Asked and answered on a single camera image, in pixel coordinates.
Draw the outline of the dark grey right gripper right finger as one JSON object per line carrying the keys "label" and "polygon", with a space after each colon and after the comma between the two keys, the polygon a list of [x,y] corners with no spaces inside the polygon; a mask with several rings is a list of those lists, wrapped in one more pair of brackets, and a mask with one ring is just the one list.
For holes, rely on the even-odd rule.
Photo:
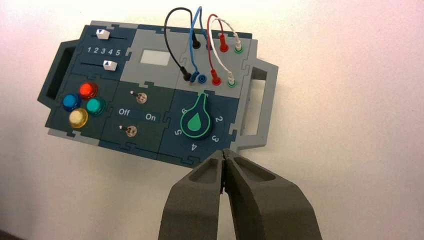
{"label": "dark grey right gripper right finger", "polygon": [[314,209],[295,183],[229,149],[223,155],[236,239],[322,239]]}

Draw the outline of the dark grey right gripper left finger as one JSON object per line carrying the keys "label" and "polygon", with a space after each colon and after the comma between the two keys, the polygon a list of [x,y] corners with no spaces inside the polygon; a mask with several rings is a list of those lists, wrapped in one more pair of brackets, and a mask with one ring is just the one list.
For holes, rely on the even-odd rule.
{"label": "dark grey right gripper left finger", "polygon": [[224,162],[222,150],[217,150],[172,186],[158,239],[217,239]]}

